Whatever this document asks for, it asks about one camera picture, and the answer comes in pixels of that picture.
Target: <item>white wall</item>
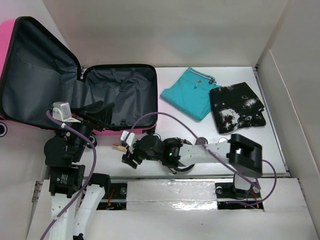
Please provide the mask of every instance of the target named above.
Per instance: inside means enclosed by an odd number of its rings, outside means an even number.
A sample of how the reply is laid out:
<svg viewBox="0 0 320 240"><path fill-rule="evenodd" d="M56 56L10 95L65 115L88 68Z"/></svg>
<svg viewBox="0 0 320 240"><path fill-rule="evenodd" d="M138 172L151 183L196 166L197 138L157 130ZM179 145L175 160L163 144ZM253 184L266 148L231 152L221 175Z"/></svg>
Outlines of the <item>white wall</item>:
<svg viewBox="0 0 320 240"><path fill-rule="evenodd" d="M82 65L255 66L288 0L43 0Z"/></svg>
<svg viewBox="0 0 320 240"><path fill-rule="evenodd" d="M283 22L258 69L289 170L293 177L300 178L318 234L319 13L319 0L291 0L284 12Z"/></svg>
<svg viewBox="0 0 320 240"><path fill-rule="evenodd" d="M41 0L0 0L0 23L20 16L36 18L66 44ZM0 138L0 239L24 240L35 182L44 172L43 147L52 133L5 123L8 133Z"/></svg>

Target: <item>open suitcase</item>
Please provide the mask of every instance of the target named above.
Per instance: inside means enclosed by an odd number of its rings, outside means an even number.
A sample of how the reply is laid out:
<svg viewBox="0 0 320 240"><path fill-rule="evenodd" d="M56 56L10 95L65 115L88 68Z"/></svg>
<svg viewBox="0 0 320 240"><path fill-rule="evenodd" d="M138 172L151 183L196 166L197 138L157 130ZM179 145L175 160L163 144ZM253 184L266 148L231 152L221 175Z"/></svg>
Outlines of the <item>open suitcase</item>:
<svg viewBox="0 0 320 240"><path fill-rule="evenodd" d="M46 116L54 102L71 108L114 102L111 127L100 135L119 134L158 111L154 67L96 65L83 73L76 56L29 16L0 25L0 74L0 117L42 129L58 129ZM156 115L145 117L134 132L151 130L156 122Z"/></svg>

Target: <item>teal garment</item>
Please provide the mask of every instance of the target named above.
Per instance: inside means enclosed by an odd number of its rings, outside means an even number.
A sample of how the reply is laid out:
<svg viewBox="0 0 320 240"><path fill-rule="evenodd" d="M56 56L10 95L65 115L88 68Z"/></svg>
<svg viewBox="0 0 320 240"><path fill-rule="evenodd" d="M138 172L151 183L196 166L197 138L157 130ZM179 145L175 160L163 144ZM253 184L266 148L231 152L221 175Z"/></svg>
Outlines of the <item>teal garment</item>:
<svg viewBox="0 0 320 240"><path fill-rule="evenodd" d="M189 67L170 88L163 90L161 97L197 121L211 111L209 92L219 88L216 79Z"/></svg>

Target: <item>pink suitcase shell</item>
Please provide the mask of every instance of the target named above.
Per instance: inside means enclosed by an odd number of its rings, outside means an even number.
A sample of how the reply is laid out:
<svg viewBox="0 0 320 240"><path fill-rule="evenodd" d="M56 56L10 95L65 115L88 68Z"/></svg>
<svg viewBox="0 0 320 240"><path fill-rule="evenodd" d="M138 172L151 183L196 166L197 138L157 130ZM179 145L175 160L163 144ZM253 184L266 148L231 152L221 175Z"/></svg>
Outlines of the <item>pink suitcase shell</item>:
<svg viewBox="0 0 320 240"><path fill-rule="evenodd" d="M147 64L96 65L84 73L76 56L32 17L0 25L0 116L47 130L60 130L46 116L54 102L79 108L114 102L111 128L119 135L144 114L158 111L157 74ZM134 130L154 131L157 116Z"/></svg>

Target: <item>black trim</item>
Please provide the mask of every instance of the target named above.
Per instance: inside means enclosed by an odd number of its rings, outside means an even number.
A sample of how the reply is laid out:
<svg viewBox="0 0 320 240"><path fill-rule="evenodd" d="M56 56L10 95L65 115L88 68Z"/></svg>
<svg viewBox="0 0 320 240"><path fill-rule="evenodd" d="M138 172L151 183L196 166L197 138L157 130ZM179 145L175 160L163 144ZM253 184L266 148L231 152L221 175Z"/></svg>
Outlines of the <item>black trim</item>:
<svg viewBox="0 0 320 240"><path fill-rule="evenodd" d="M83 73L83 81L86 82L87 75L95 69L116 69L116 68L149 68L152 71L154 71L155 76L155 82L157 83L156 88L156 109L158 109L158 79L157 79L157 71L156 69L148 64L142 64L142 63L133 63L133 64L103 64L103 65L95 65L88 67L84 73ZM158 121L158 115L155 115L155 121L154 123L148 125L148 126L136 126L134 129L150 129L156 125ZM122 130L128 130L131 129L132 126L111 126L108 130L111 131L122 131Z"/></svg>
<svg viewBox="0 0 320 240"><path fill-rule="evenodd" d="M8 51L6 54L2 73L0 76L0 102L2 101L2 97L3 97L3 93L4 93L4 89L5 89L3 86L5 86L5 84L6 84L6 80L7 80L7 76L8 76L8 69L9 69L11 61L12 61L12 48L15 44L15 39L16 39L16 35L19 30L19 27L21 26L23 21L29 21L36 28L38 28L41 32L43 32L48 38L50 38L62 51L64 51L66 54L68 54L71 57L71 59L76 63L77 79L80 80L80 77L81 77L82 69L81 69L81 66L80 66L80 63L79 63L79 60L77 59L77 57L36 19L34 19L31 16L21 16L15 20L15 23L14 23L14 26L12 29L12 35L11 35ZM0 115L7 120L26 124L25 122L16 120L16 119L10 117L9 115L7 115L5 110L3 109L2 104L0 104ZM31 123L28 123L28 125L34 126L37 128L41 128L41 129L46 129L46 130L57 130L58 129L58 128L51 128L51 127L44 127L42 125L31 124Z"/></svg>

